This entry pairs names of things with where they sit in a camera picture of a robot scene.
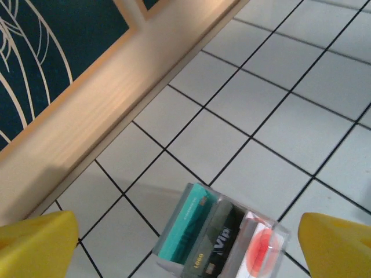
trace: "wall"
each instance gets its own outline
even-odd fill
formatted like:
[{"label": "wall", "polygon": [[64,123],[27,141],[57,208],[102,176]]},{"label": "wall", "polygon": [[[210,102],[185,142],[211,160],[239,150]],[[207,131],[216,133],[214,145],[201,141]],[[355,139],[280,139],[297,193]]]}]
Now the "wall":
[{"label": "wall", "polygon": [[135,1],[123,1],[139,31],[0,162],[0,225],[43,201],[236,2],[173,0],[144,21]]}]

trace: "yellow object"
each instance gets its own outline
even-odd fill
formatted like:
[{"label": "yellow object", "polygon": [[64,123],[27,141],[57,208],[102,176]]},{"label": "yellow object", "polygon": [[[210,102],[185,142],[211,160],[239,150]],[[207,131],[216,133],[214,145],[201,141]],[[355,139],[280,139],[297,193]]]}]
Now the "yellow object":
[{"label": "yellow object", "polygon": [[312,278],[371,277],[371,226],[305,213],[298,237]]},{"label": "yellow object", "polygon": [[0,227],[0,278],[65,277],[77,240],[71,211]]}]

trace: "wooden frame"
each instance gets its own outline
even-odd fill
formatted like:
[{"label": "wooden frame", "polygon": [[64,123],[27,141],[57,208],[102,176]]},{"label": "wooden frame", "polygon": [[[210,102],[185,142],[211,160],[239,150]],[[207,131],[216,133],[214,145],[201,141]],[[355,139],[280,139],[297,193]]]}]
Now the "wooden frame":
[{"label": "wooden frame", "polygon": [[133,17],[120,0],[113,0],[129,29],[111,45],[93,64],[91,64],[72,84],[69,85],[48,107],[46,107],[21,133],[19,133],[3,150],[0,151],[0,162],[19,146],[42,122],[44,122],[68,97],[76,91],[102,64],[109,59],[137,31]]},{"label": "wooden frame", "polygon": [[143,17],[148,20],[159,13],[171,0],[159,0],[151,9],[147,10],[143,0],[136,0]]}]

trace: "card holder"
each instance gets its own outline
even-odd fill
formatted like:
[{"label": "card holder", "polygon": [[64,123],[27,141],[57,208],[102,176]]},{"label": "card holder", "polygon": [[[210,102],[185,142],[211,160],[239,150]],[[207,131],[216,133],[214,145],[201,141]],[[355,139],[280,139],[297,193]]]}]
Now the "card holder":
[{"label": "card holder", "polygon": [[201,184],[188,184],[152,252],[181,278],[275,277],[289,232]]}]

